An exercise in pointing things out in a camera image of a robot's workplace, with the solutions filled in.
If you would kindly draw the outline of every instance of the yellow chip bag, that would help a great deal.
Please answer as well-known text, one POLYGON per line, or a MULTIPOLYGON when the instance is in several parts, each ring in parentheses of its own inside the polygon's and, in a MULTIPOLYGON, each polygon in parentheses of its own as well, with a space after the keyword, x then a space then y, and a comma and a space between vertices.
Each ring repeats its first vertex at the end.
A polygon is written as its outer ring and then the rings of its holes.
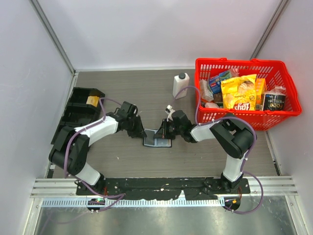
POLYGON ((233 77, 221 82, 225 109, 255 110, 256 74, 233 77))

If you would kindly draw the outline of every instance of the white wall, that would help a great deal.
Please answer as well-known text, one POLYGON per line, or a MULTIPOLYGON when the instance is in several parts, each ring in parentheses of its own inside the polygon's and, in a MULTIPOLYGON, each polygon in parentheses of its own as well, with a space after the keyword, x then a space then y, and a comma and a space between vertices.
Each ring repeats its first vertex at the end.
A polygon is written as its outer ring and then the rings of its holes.
POLYGON ((27 0, 0 1, 0 228, 21 234, 42 178, 70 73, 27 0))
POLYGON ((259 58, 287 64, 298 90, 302 115, 269 131, 283 173, 292 175, 308 223, 313 223, 313 1, 292 0, 266 42, 259 58))
POLYGON ((76 69, 249 59, 279 0, 39 0, 76 69))

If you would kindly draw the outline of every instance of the gray floor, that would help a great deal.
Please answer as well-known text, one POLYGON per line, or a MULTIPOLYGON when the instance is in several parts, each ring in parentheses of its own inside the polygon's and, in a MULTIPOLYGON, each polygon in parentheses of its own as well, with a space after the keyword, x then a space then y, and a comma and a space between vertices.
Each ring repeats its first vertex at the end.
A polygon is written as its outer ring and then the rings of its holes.
MULTIPOLYGON (((128 101, 139 108, 143 126, 158 129, 164 109, 173 100, 173 79, 181 70, 140 70, 81 72, 77 87, 98 88, 107 97, 128 101)), ((186 71, 193 83, 194 71, 186 71)), ((106 101, 107 112, 114 111, 116 104, 106 101)), ((194 122, 195 91, 175 101, 174 109, 182 109, 194 122)), ((273 176, 276 171, 268 149, 264 132, 258 132, 245 170, 257 176, 273 176)), ((225 166, 226 153, 216 140, 196 144, 182 138, 173 141, 172 148, 149 148, 142 140, 131 139, 126 132, 107 136, 96 142, 88 153, 88 163, 107 177, 199 177, 219 176, 225 166)), ((63 177, 56 168, 54 178, 63 177)))
MULTIPOLYGON (((260 197, 244 197, 241 211, 260 197)), ((249 215, 232 214, 222 207, 112 208, 90 214, 86 208, 42 208, 36 235, 295 235, 284 196, 265 197, 249 215)))

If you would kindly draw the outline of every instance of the plastic bottle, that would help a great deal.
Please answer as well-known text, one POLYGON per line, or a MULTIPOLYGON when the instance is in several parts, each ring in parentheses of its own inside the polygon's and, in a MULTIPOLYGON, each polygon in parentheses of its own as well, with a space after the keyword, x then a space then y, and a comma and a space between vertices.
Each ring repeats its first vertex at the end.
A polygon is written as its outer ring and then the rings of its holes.
MULTIPOLYGON (((173 96, 175 97, 177 93, 184 87, 189 85, 189 76, 186 73, 181 72, 179 75, 174 77, 173 85, 173 96)), ((187 95, 187 89, 182 91, 176 99, 183 98, 187 95)))

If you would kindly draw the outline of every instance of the red basket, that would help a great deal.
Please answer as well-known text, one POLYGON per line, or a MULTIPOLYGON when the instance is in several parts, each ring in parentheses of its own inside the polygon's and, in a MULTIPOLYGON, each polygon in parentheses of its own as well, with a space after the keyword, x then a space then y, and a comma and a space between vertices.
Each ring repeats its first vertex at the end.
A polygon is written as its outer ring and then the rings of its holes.
POLYGON ((286 65, 281 61, 199 58, 196 60, 195 86, 200 88, 200 79, 208 79, 230 68, 238 68, 239 76, 257 74, 258 78, 265 78, 268 91, 273 89, 275 85, 285 87, 286 101, 284 111, 239 111, 234 109, 209 109, 200 106, 197 116, 199 123, 221 118, 227 113, 233 113, 249 122, 255 130, 266 131, 290 116, 301 114, 302 108, 298 101, 297 90, 286 65))

